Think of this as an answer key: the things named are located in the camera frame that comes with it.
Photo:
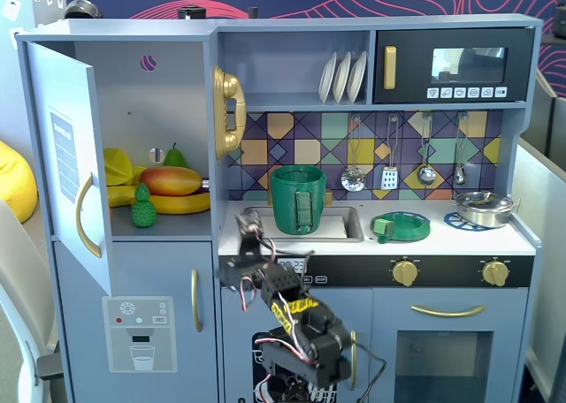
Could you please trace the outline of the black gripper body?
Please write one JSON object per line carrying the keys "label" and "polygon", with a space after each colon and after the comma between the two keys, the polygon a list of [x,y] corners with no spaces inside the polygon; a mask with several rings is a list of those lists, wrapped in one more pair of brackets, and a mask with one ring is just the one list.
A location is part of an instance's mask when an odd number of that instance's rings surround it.
{"label": "black gripper body", "polygon": [[257,237],[242,237],[239,248],[238,271],[240,283],[261,284],[265,279],[277,283],[283,278],[283,268],[269,255],[262,255],[264,245]]}

